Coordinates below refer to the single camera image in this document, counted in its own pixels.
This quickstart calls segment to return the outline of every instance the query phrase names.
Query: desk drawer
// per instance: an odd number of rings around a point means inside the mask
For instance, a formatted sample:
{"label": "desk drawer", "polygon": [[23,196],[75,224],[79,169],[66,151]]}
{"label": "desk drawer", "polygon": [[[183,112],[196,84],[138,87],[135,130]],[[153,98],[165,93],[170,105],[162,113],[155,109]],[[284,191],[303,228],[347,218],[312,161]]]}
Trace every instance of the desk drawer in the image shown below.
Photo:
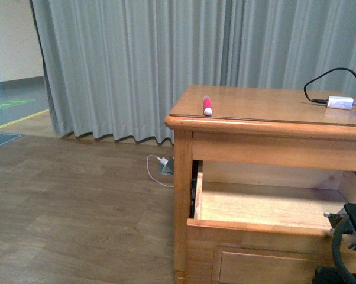
{"label": "desk drawer", "polygon": [[[216,167],[199,165],[186,283],[310,283],[318,266],[333,266],[322,214],[356,203],[355,173],[230,165],[235,175]],[[356,272],[356,251],[344,246],[342,256]]]}

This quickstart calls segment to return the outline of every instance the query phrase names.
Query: pink marker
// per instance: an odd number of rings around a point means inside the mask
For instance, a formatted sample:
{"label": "pink marker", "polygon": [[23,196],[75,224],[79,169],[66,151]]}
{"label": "pink marker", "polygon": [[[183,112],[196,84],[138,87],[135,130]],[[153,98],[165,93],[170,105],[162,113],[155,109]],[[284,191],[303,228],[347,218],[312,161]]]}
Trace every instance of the pink marker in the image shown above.
{"label": "pink marker", "polygon": [[208,96],[204,96],[203,98],[203,113],[207,117],[210,117],[212,115],[211,101],[209,100]]}

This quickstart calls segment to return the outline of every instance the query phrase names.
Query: curtain fold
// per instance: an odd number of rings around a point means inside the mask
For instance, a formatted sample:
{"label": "curtain fold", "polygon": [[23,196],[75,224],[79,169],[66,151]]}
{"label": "curtain fold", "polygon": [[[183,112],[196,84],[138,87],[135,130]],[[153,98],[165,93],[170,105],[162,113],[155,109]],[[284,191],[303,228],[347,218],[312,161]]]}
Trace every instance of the curtain fold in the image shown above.
{"label": "curtain fold", "polygon": [[[356,71],[356,0],[31,0],[55,130],[173,138],[188,85],[302,89]],[[356,97],[334,72],[316,89]]]}

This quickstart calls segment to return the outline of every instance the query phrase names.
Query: white charger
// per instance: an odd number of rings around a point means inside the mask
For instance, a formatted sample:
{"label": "white charger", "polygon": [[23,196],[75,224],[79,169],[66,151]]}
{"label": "white charger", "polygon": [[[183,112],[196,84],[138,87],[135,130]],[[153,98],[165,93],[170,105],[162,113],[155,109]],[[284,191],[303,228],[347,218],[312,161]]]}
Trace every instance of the white charger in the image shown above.
{"label": "white charger", "polygon": [[351,109],[356,107],[354,99],[348,96],[329,96],[327,108]]}

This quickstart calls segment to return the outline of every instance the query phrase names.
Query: drawer front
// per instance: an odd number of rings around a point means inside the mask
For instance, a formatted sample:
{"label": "drawer front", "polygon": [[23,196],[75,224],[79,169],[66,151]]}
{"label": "drawer front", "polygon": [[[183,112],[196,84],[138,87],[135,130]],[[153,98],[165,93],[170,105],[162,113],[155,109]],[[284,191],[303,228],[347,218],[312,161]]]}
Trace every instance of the drawer front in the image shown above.
{"label": "drawer front", "polygon": [[300,253],[217,247],[213,260],[212,283],[308,284],[317,267],[332,265],[332,262]]}
{"label": "drawer front", "polygon": [[[356,251],[341,251],[356,273]],[[319,266],[333,267],[331,238],[320,231],[187,221],[186,284],[308,284]]]}

